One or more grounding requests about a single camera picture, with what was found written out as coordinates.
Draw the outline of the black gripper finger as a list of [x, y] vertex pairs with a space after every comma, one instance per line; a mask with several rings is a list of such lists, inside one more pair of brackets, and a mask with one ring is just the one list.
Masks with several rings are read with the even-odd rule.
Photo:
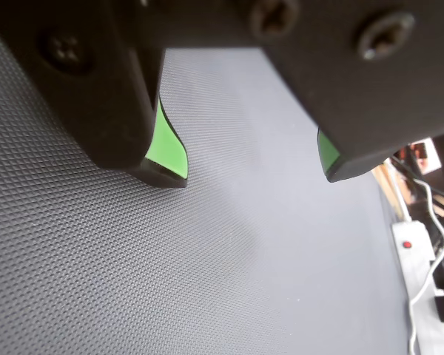
[[329, 181], [444, 134], [444, 1], [245, 1], [243, 13], [337, 150]]
[[165, 52], [146, 50], [139, 1], [0, 1], [0, 38], [99, 168], [183, 188], [186, 149], [159, 93]]

